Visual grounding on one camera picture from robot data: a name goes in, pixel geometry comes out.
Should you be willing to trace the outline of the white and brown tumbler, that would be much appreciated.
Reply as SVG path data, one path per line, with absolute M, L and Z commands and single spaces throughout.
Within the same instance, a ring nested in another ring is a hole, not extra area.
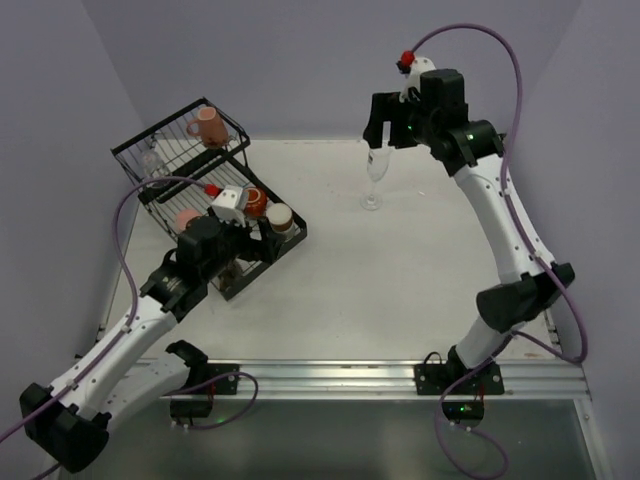
M 276 233 L 290 236 L 295 231 L 293 211 L 285 203 L 272 203 L 265 216 Z

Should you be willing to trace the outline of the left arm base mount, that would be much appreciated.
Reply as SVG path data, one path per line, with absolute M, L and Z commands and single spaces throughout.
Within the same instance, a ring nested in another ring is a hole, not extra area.
M 207 355 L 192 344 L 180 340 L 171 343 L 165 350 L 183 360 L 188 369 L 185 383 L 169 393 L 170 418 L 176 426 L 186 431 L 207 431 L 229 425 L 251 411 L 259 393 L 258 380 L 241 371 L 236 363 L 210 363 Z M 207 418 L 214 412 L 217 396 L 233 396 L 238 393 L 241 380 L 253 384 L 253 392 L 248 403 L 228 418 L 202 425 L 196 419 Z

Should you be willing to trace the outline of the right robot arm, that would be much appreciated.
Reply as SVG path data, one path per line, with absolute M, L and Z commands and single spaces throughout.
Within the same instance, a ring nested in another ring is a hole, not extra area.
M 425 145 L 466 196 L 488 240 L 499 283 L 476 296 L 479 316 L 444 364 L 425 376 L 447 387 L 486 361 L 525 323 L 538 317 L 569 286 L 575 273 L 540 241 L 509 176 L 504 145 L 493 125 L 472 121 L 464 78 L 419 57 L 401 69 L 399 92 L 375 93 L 363 138 L 371 152 Z

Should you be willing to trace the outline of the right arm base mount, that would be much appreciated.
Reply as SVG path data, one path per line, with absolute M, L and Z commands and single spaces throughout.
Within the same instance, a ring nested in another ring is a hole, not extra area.
M 444 417 L 454 424 L 477 427 L 485 416 L 487 396 L 505 393 L 502 372 L 494 360 L 471 375 L 451 348 L 444 358 L 432 351 L 413 365 L 413 380 L 419 396 L 442 397 Z

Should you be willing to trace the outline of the clear champagne flute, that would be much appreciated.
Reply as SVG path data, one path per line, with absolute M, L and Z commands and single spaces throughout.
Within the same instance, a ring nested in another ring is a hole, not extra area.
M 366 171 L 371 187 L 361 198 L 361 206 L 368 211 L 375 211 L 382 205 L 382 198 L 377 191 L 377 185 L 386 175 L 391 158 L 391 148 L 383 144 L 380 148 L 370 149 L 368 152 Z

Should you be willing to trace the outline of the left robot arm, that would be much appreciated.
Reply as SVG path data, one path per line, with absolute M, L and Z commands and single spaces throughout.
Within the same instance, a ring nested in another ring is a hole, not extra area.
M 208 294 L 210 281 L 236 259 L 274 263 L 285 239 L 269 221 L 248 226 L 214 215 L 200 216 L 179 234 L 143 286 L 130 310 L 67 372 L 49 385 L 30 384 L 19 397 L 20 427 L 29 439 L 70 473 L 93 463 L 124 417 L 186 382 L 206 358 L 175 342 L 166 357 L 135 377 L 131 367 L 157 340 L 175 328 Z

